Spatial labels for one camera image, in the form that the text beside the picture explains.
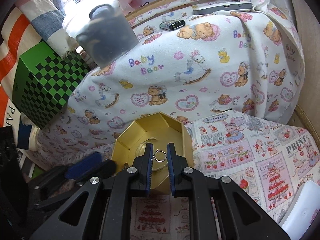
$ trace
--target blue stripe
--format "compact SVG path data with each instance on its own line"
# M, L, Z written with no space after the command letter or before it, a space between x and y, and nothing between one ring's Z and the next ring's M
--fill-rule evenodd
M17 148L28 150L29 149L29 137L31 133L32 125L24 125L21 122L19 123L19 132L18 132L18 143Z
M62 28L64 16L59 10L41 14L31 22L36 32L47 41L57 30Z

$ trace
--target white patterned cloth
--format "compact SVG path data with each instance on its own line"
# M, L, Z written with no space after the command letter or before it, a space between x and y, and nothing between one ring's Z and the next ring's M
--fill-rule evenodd
M232 110L186 127L193 142L194 168L212 178L230 176L277 223L302 184L312 180L320 185L320 153L304 128ZM218 223L214 205L213 212ZM318 210L312 212L314 218ZM189 240L189 230L187 197L133 199L130 240ZM221 239L219 226L217 231Z
M193 121L232 108L286 123L304 79L293 23L268 0L250 0L254 12L193 15L199 3L216 1L180 0L177 8L151 11L164 14L143 24L137 25L149 13L131 21L140 43L88 73L63 112L39 132L41 155L56 165L74 163L95 147L112 151L134 119L159 111ZM158 27L169 19L187 26Z

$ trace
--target gray power bank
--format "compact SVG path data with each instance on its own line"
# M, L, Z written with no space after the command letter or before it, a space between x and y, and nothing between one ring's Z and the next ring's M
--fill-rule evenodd
M231 2L218 2L216 4L199 6L193 9L195 15L200 14L212 14L216 11L233 11L242 12L250 11L252 9L252 3L246 1L231 1Z

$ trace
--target gold octagonal box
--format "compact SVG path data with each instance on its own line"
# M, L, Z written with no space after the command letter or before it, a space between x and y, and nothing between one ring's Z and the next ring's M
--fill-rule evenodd
M147 142L153 144L153 151L167 152L167 144L174 143L177 155L184 156L193 167L192 142L187 129L180 121L164 114L156 113L134 120L116 140L112 160L117 164L116 173L127 165L131 166L135 157L143 155ZM163 160L165 155L157 153ZM167 160L158 163L153 160L152 194L170 194Z

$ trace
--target orange stripe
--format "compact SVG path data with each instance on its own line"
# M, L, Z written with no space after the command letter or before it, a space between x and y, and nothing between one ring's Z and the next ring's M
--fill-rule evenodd
M22 35L29 24L29 20L23 14L21 14L15 22L8 40L9 52L0 61L0 82L9 73L9 71L13 68L14 64L16 63L18 47Z
M0 87L0 127L3 127L5 113L7 111L9 97L4 92L3 87Z

